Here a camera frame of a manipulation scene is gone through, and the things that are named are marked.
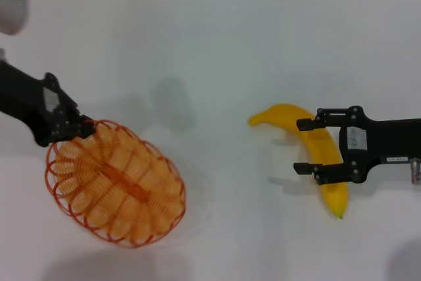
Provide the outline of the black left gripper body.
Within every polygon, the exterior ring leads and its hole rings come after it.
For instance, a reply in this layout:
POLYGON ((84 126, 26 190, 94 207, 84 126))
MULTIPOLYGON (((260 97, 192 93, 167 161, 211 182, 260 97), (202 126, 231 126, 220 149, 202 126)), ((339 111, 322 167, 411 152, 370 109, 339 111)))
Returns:
POLYGON ((27 125, 35 140, 48 126, 66 124, 45 108, 45 77, 33 78, 7 62, 1 63, 1 112, 27 125))

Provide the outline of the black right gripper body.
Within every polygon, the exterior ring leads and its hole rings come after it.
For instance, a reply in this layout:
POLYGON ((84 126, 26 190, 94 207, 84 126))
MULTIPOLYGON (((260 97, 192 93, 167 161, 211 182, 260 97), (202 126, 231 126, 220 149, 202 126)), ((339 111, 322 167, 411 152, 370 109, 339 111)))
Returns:
POLYGON ((351 107, 349 121, 339 130, 343 163, 353 171, 353 183, 366 181, 372 168, 409 164, 413 184, 420 183, 420 119, 375 121, 362 107, 351 107))

